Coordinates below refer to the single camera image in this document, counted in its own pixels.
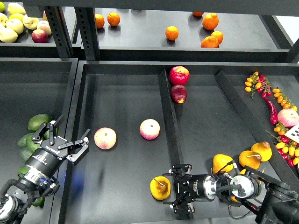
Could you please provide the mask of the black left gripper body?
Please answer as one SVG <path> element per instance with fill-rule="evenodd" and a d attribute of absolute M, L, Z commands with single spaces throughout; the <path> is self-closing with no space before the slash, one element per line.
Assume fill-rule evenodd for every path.
<path fill-rule="evenodd" d="M 47 179 L 50 179 L 68 156 L 68 148 L 58 148 L 68 143 L 60 136 L 54 138 L 54 145 L 49 139 L 44 140 L 41 146 L 25 161 L 26 166 L 35 168 Z"/>

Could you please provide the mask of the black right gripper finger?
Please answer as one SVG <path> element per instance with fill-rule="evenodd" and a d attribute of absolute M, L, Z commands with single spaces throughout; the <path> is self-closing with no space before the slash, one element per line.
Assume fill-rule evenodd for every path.
<path fill-rule="evenodd" d="M 169 205 L 169 207 L 174 210 L 175 214 L 191 214 L 194 212 L 193 202 L 163 201 L 163 204 Z"/>
<path fill-rule="evenodd" d="M 191 164 L 176 164 L 167 173 L 163 173 L 163 176 L 172 176 L 174 180 L 180 181 L 184 175 L 190 174 L 191 169 Z"/>

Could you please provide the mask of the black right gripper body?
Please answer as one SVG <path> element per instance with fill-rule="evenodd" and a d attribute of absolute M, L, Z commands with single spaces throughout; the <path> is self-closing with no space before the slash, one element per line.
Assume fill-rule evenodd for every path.
<path fill-rule="evenodd" d="M 185 174 L 178 181 L 178 202 L 203 201 L 215 199 L 217 180 L 211 175 Z"/>

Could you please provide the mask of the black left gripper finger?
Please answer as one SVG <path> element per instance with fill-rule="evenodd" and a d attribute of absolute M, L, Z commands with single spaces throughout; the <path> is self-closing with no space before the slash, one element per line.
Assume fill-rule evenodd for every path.
<path fill-rule="evenodd" d="M 54 144 L 55 143 L 54 137 L 57 137 L 56 130 L 59 128 L 59 125 L 63 118 L 64 116 L 61 115 L 57 120 L 51 121 L 48 124 L 43 122 L 31 137 L 32 141 L 35 144 L 41 144 L 43 141 L 44 134 L 46 132 L 49 132 L 48 140 L 50 141 L 50 144 Z"/>
<path fill-rule="evenodd" d="M 87 129 L 79 140 L 58 145 L 57 158 L 62 161 L 69 160 L 73 165 L 77 165 L 89 152 L 88 136 L 90 132 L 91 129 Z"/>

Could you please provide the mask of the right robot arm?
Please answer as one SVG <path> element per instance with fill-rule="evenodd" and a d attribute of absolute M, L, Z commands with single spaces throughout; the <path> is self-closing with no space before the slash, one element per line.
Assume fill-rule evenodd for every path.
<path fill-rule="evenodd" d="M 190 164 L 177 164 L 166 173 L 174 180 L 176 199 L 168 205 L 176 214 L 193 213 L 195 201 L 218 198 L 228 207 L 246 207 L 255 214 L 258 224 L 299 222 L 299 195 L 284 182 L 248 166 L 241 174 L 235 161 L 211 175 L 192 175 L 191 169 Z"/>

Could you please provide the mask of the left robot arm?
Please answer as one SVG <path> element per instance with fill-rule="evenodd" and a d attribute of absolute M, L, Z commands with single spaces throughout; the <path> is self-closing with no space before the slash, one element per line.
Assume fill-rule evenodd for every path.
<path fill-rule="evenodd" d="M 65 160 L 77 165 L 89 151 L 87 129 L 80 139 L 68 141 L 56 134 L 62 117 L 43 122 L 33 133 L 39 148 L 25 161 L 26 170 L 19 178 L 8 180 L 0 190 L 0 222 L 19 224 L 32 204 L 55 194 L 60 186 L 54 177 Z"/>

